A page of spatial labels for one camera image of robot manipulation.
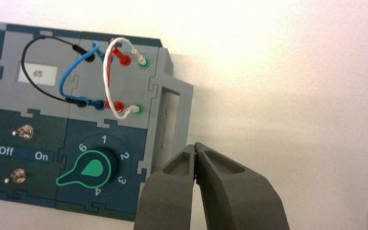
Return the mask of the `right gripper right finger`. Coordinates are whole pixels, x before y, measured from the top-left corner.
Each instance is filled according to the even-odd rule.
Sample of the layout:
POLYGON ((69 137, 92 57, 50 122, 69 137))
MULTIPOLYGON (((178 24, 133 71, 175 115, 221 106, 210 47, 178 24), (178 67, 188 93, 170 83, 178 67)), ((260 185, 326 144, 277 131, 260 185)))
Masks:
POLYGON ((197 142, 196 183, 209 230, 288 230, 282 200, 263 175, 197 142))

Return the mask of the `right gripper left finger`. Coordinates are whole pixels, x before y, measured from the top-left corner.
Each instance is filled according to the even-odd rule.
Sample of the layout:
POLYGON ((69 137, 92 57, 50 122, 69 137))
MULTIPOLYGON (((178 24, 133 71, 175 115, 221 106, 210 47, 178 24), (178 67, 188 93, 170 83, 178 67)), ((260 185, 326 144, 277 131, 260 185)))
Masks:
POLYGON ((195 147, 189 144, 150 175, 138 202, 134 229, 190 229, 195 158, 195 147))

